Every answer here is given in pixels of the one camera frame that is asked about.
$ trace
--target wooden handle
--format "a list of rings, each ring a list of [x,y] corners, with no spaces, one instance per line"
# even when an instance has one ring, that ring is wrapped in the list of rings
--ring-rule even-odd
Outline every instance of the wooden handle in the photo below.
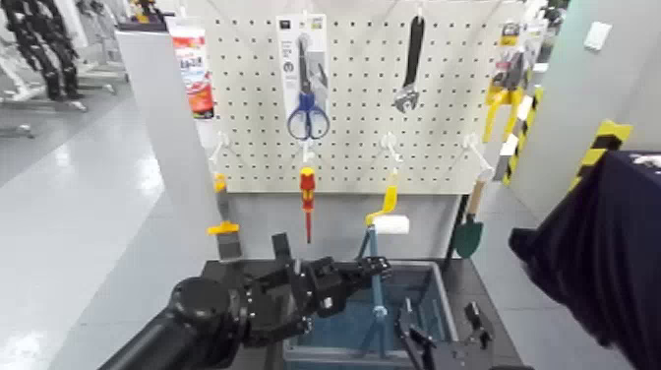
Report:
[[[478,180],[475,183],[473,188],[473,195],[470,197],[470,204],[468,205],[468,214],[475,215],[477,214],[477,206],[480,204],[480,198],[482,198],[482,190],[486,182]]]

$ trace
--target blue container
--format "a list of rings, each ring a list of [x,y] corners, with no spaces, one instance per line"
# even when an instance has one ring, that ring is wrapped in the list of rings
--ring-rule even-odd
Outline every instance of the blue container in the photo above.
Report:
[[[406,298],[411,301],[417,325],[437,341],[457,340],[454,320],[439,268],[432,262],[391,261],[391,277],[383,282],[388,315],[382,323],[382,337],[369,336],[375,325],[370,290],[352,295],[341,314],[313,318],[307,335],[284,342],[283,356],[290,370],[347,370],[367,367],[412,368],[399,338],[394,320]]]

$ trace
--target pegboard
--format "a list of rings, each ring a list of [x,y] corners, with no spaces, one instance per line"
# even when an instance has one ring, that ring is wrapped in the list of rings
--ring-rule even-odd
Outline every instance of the pegboard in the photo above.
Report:
[[[284,0],[199,0],[191,16],[207,29],[216,116],[229,136],[219,169],[234,192],[298,192],[302,150],[286,129],[275,17],[300,13]],[[328,17],[329,133],[313,147],[318,192],[383,193],[395,162],[380,140],[387,132],[403,155],[402,194],[470,193],[479,163],[461,147],[484,130],[484,103],[498,41],[515,1],[425,1],[418,107],[391,106],[406,69],[410,22],[418,1],[308,3]]]

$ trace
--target white roller cover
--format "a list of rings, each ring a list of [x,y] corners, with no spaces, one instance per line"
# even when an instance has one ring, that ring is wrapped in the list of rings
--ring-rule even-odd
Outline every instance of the white roller cover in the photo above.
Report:
[[[383,215],[374,218],[377,234],[402,235],[408,234],[411,222],[407,216]]]

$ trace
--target blue-handled scissors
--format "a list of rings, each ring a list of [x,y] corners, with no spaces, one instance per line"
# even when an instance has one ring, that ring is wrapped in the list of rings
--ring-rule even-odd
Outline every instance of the blue-handled scissors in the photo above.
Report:
[[[320,139],[329,131],[331,123],[315,101],[308,78],[305,46],[301,38],[298,39],[298,65],[301,90],[298,93],[298,106],[287,119],[287,130],[292,137],[299,140]]]

